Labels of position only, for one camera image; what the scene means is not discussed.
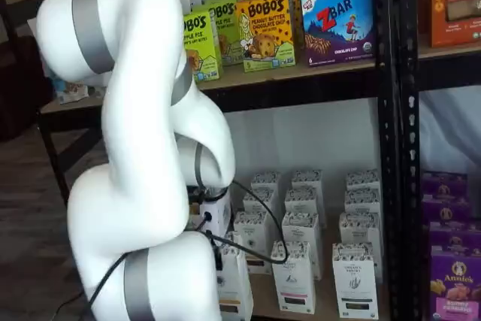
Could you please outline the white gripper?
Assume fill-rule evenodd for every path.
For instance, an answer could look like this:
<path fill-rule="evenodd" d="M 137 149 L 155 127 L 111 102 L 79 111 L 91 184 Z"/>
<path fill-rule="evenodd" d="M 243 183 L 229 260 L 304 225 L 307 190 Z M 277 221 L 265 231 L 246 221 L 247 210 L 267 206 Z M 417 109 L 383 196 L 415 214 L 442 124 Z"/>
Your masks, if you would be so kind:
<path fill-rule="evenodd" d="M 210 231 L 212 234 L 224 237 L 228 231 L 231 220 L 231 199 L 228 187 L 208 188 L 201 194 L 200 204 L 201 221 L 206 219 L 201 230 Z M 222 255 L 219 245 L 211 240 L 215 266 L 217 271 L 222 271 Z"/>

